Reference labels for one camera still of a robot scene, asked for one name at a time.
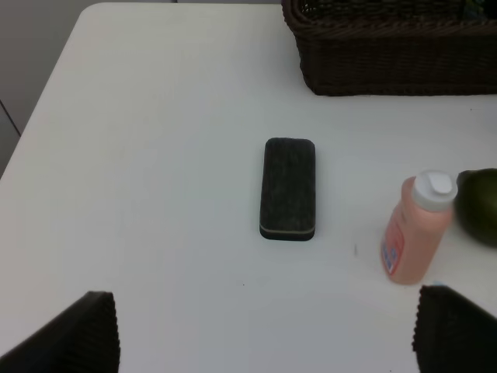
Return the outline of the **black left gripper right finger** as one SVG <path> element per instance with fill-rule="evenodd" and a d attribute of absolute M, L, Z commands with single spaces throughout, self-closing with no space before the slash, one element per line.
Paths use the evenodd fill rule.
<path fill-rule="evenodd" d="M 452 288 L 422 286 L 412 350 L 421 372 L 495 372 L 496 317 Z"/>

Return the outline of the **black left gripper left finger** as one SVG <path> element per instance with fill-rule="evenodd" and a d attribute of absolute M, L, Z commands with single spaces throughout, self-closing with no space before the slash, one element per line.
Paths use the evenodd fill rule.
<path fill-rule="evenodd" d="M 120 337 L 111 292 L 89 291 L 1 356 L 2 372 L 118 372 Z"/>

